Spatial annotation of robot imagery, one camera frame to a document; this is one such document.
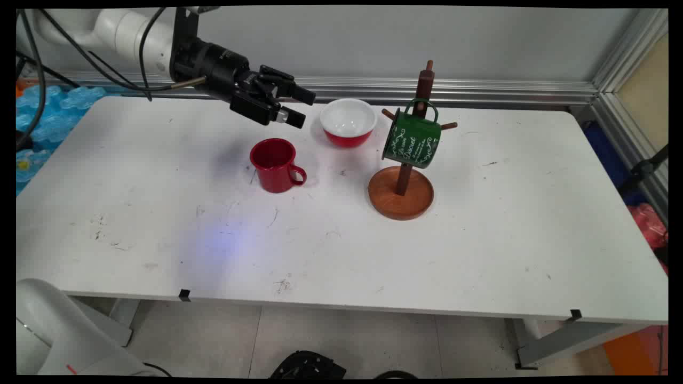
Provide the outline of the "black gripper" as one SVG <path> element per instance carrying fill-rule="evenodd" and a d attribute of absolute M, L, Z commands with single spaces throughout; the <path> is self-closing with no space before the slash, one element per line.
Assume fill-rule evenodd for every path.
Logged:
<path fill-rule="evenodd" d="M 172 53 L 174 81 L 203 76 L 205 82 L 196 89 L 230 102 L 232 111 L 264 126 L 276 122 L 302 129 L 305 114 L 283 106 L 278 99 L 292 98 L 306 105 L 316 99 L 315 92 L 298 85 L 294 76 L 266 65 L 253 71 L 246 57 L 199 38 L 184 39 Z"/>

